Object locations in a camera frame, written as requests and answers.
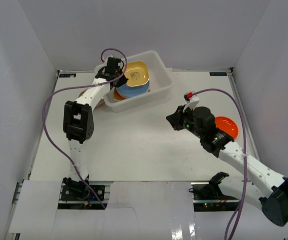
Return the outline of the blue round plate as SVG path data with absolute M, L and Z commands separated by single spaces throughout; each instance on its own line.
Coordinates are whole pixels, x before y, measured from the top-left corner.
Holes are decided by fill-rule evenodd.
M 149 90 L 149 87 L 150 82 L 148 81 L 144 85 L 139 85 L 135 87 L 124 84 L 120 87 L 117 87 L 116 90 L 122 97 L 131 98 L 146 93 Z

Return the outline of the yellow square plate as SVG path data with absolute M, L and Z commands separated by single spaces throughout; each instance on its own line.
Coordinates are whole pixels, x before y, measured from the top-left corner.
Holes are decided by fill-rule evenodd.
M 149 81 L 147 65 L 142 61 L 132 61 L 127 64 L 125 76 L 129 87 L 143 86 Z

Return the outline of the woven bamboo fan tray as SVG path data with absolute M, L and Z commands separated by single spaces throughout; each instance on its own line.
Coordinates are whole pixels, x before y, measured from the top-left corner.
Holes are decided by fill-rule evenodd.
M 122 96 L 118 93 L 117 89 L 114 89 L 114 91 L 113 91 L 113 97 L 114 97 L 114 99 L 115 99 L 116 101 L 122 101 L 122 100 L 124 100 L 124 97 L 122 97 Z

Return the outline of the brown square plate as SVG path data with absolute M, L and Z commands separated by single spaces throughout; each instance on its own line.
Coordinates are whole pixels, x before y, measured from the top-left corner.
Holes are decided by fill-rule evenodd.
M 85 92 L 86 92 L 86 90 L 80 92 L 79 97 L 83 96 Z M 102 98 L 93 109 L 96 109 L 96 108 L 100 107 L 103 104 L 104 104 L 104 98 Z

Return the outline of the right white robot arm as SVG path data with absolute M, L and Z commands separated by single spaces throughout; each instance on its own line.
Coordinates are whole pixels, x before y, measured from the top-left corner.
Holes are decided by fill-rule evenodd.
M 243 153 L 233 137 L 216 126 L 209 108 L 180 105 L 166 120 L 174 130 L 186 129 L 197 136 L 204 150 L 243 173 L 262 193 L 250 203 L 258 205 L 268 220 L 279 227 L 288 223 L 288 177 Z

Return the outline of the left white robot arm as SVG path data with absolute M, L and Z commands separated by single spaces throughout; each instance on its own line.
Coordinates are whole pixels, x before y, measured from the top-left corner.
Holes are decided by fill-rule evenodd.
M 93 87 L 89 87 L 75 101 L 67 101 L 64 105 L 63 131 L 68 139 L 70 158 L 69 178 L 73 181 L 85 180 L 88 171 L 85 161 L 81 157 L 81 150 L 85 141 L 94 132 L 93 110 L 103 97 L 115 86 L 127 83 L 123 75 L 125 64 L 122 59 L 108 57 L 105 66 L 95 75 Z

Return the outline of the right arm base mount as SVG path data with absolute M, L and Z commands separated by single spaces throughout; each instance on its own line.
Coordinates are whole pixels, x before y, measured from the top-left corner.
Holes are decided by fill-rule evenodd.
M 193 197 L 194 212 L 234 212 L 239 200 L 224 195 L 220 189 L 228 173 L 218 172 L 208 182 L 193 182 L 189 192 Z

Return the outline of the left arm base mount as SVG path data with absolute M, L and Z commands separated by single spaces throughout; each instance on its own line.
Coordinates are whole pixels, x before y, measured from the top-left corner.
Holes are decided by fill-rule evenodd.
M 82 182 L 65 177 L 60 192 L 59 210 L 104 210 L 95 194 Z

